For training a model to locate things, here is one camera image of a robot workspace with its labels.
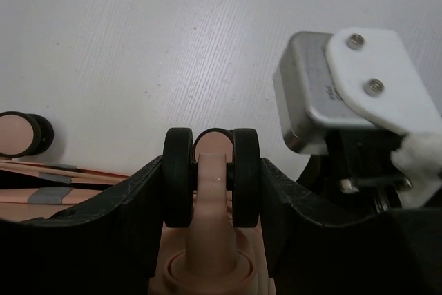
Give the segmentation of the pink suitcase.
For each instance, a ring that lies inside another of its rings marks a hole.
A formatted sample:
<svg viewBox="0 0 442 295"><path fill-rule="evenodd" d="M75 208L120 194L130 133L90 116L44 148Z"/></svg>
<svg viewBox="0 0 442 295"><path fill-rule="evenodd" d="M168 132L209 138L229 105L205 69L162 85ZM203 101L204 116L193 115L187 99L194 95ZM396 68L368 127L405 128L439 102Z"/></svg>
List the pink suitcase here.
<svg viewBox="0 0 442 295"><path fill-rule="evenodd" d="M259 223L260 152L253 129L168 130L163 217L146 294L274 294ZM129 179L58 164L1 160L1 221L49 218Z"/></svg>

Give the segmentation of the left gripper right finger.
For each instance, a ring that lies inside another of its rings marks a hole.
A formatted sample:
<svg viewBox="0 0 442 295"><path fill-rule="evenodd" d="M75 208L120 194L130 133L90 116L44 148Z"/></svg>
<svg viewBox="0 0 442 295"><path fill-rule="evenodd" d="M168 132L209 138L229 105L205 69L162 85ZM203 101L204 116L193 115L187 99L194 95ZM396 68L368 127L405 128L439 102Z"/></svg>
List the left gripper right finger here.
<svg viewBox="0 0 442 295"><path fill-rule="evenodd" d="M356 216L261 162L260 221L278 294L440 294L441 210Z"/></svg>

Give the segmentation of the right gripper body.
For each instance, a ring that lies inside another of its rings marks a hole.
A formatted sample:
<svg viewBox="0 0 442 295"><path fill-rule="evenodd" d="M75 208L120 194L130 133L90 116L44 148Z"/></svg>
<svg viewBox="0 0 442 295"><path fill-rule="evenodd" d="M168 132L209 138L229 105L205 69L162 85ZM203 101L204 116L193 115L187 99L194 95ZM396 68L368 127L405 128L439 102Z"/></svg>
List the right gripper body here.
<svg viewBox="0 0 442 295"><path fill-rule="evenodd" d="M327 155L312 155L297 183L359 215L404 208L400 195L412 183L390 160L404 138L386 130L332 131Z"/></svg>

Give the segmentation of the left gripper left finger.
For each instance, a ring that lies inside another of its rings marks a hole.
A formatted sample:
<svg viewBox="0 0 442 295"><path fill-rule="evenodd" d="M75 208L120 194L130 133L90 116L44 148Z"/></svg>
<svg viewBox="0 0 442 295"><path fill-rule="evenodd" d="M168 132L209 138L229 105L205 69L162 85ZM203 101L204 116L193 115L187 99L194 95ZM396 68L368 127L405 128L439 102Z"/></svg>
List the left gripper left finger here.
<svg viewBox="0 0 442 295"><path fill-rule="evenodd" d="M2 294L146 294L163 217L159 158L49 218L1 221Z"/></svg>

